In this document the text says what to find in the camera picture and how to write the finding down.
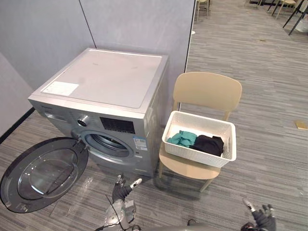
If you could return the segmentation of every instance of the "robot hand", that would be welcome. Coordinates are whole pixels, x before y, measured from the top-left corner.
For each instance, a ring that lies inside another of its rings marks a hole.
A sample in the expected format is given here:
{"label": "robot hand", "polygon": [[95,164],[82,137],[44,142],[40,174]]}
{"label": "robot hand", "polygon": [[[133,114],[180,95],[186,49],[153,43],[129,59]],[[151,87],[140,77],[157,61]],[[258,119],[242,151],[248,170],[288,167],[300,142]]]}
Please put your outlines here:
{"label": "robot hand", "polygon": [[245,198],[243,198],[244,204],[250,209],[254,219],[257,223],[257,227],[254,227],[251,223],[245,224],[241,231],[249,230],[261,230],[261,231],[276,231],[276,218],[274,215],[274,209],[271,205],[263,205],[264,212],[260,209],[255,210],[253,205]]}
{"label": "robot hand", "polygon": [[138,180],[134,181],[130,186],[124,186],[125,180],[123,177],[123,174],[117,176],[117,181],[112,191],[112,203],[114,203],[116,200],[124,201],[128,194],[142,181],[142,179],[139,178]]}

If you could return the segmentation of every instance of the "white plastic basket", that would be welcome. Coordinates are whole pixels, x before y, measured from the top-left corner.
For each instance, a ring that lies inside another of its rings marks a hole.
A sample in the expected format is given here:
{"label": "white plastic basket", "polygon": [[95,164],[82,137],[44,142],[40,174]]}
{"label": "white plastic basket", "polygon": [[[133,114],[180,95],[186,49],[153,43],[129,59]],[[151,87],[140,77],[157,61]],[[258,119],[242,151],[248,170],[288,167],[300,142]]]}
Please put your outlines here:
{"label": "white plastic basket", "polygon": [[[174,136],[180,130],[192,132],[197,136],[206,135],[209,137],[221,137],[224,142],[221,157],[168,143],[168,138]],[[167,153],[206,165],[222,167],[229,161],[234,161],[236,159],[235,126],[230,122],[173,111],[167,122],[162,140],[165,143],[165,150]]]}

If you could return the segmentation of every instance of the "black chair leg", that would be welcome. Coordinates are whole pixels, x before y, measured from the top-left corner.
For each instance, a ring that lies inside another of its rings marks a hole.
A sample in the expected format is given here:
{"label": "black chair leg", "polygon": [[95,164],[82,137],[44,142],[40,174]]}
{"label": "black chair leg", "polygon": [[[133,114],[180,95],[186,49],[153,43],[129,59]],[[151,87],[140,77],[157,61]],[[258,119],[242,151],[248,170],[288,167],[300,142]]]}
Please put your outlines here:
{"label": "black chair leg", "polygon": [[299,11],[300,7],[302,6],[303,2],[304,2],[304,0],[302,0],[302,1],[300,2],[300,4],[296,7],[296,9],[293,11],[293,13],[291,14],[291,16],[289,17],[289,19],[288,19],[288,20],[286,21],[286,23],[283,25],[283,28],[285,27],[285,25],[288,24],[288,22],[291,20],[291,18],[292,18],[293,15],[295,14],[295,12],[298,13],[298,11]]}
{"label": "black chair leg", "polygon": [[274,5],[274,2],[275,2],[275,0],[273,0],[273,1],[271,2],[271,4],[269,5],[270,7],[268,8],[268,11],[270,10],[271,6]]}
{"label": "black chair leg", "polygon": [[275,13],[275,11],[277,10],[277,7],[278,7],[279,2],[280,2],[280,1],[278,0],[277,4],[276,4],[276,6],[275,6],[275,9],[274,9],[274,11],[273,11],[273,13],[271,14],[272,16],[273,16],[273,14]]}
{"label": "black chair leg", "polygon": [[286,21],[286,23],[283,25],[283,28],[285,27],[285,25],[288,24],[288,22],[291,20],[291,18],[293,17],[293,15],[295,14],[297,10],[293,11],[293,13],[291,14],[291,16],[289,17],[289,19]]}
{"label": "black chair leg", "polygon": [[299,17],[298,21],[295,23],[294,27],[292,28],[292,30],[290,31],[289,35],[294,31],[295,27],[297,26],[297,24],[299,23],[300,20],[302,20],[305,16],[305,14],[308,12],[308,6],[306,7],[305,11],[302,13],[302,15]]}

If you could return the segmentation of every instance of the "control panel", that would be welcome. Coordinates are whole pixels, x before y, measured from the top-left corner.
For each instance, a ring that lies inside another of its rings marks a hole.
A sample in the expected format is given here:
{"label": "control panel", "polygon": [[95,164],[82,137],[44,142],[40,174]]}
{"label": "control panel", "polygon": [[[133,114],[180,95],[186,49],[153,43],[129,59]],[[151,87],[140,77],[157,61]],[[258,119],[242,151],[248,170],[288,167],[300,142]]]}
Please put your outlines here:
{"label": "control panel", "polygon": [[100,119],[106,130],[135,134],[135,128],[132,121],[104,117],[100,117]]}

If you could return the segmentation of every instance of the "silver washing machine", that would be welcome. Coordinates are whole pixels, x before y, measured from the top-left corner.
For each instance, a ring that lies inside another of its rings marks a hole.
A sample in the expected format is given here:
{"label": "silver washing machine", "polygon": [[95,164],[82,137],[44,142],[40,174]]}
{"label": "silver washing machine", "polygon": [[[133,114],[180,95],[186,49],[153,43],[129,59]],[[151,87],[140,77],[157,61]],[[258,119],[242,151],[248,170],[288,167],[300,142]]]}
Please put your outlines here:
{"label": "silver washing machine", "polygon": [[26,150],[1,179],[13,212],[50,205],[98,165],[152,177],[166,111],[168,57],[86,49],[28,98],[67,137]]}

